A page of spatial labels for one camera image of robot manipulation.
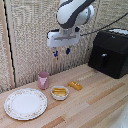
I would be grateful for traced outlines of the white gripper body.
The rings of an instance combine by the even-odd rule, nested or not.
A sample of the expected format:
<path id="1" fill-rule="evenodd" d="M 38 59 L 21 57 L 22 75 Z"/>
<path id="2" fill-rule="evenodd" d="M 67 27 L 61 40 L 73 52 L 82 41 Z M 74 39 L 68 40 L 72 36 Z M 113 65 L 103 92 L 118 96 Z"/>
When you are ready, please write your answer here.
<path id="1" fill-rule="evenodd" d="M 80 39 L 80 28 L 76 27 L 75 31 L 69 34 L 68 30 L 61 33 L 60 29 L 51 30 L 47 33 L 47 46 L 60 47 L 77 44 Z"/>

